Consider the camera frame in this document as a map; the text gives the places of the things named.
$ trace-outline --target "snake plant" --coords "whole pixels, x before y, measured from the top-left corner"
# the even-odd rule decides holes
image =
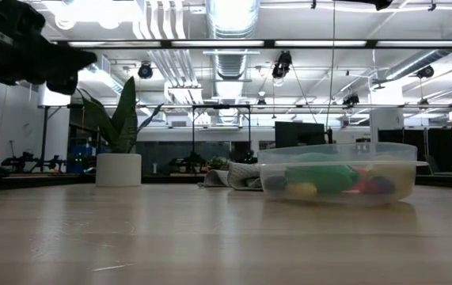
[[[122,94],[115,113],[108,115],[104,106],[97,99],[87,93],[82,94],[85,113],[90,116],[99,127],[99,132],[111,147],[113,153],[129,154],[136,144],[138,133],[152,121],[161,110],[162,104],[157,106],[150,117],[138,126],[136,115],[136,88],[134,77],[129,78],[123,86]]]

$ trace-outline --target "container lid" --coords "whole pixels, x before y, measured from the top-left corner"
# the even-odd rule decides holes
[[[326,165],[414,165],[427,166],[425,161],[316,161],[316,162],[281,162],[281,163],[260,163],[259,166],[326,166]]]

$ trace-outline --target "clear plastic bin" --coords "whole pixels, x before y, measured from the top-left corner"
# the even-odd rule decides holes
[[[415,146],[353,143],[262,150],[264,191],[271,197],[325,203],[382,204],[409,196],[416,180]]]

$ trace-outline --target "yellow ball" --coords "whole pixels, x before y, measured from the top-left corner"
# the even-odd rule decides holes
[[[317,194],[317,187],[312,183],[288,184],[286,190],[293,195],[302,198],[312,198]]]

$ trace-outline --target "towel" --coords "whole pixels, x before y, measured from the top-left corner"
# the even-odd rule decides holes
[[[200,187],[231,187],[234,190],[262,191],[259,167],[230,162],[229,170],[211,170]]]

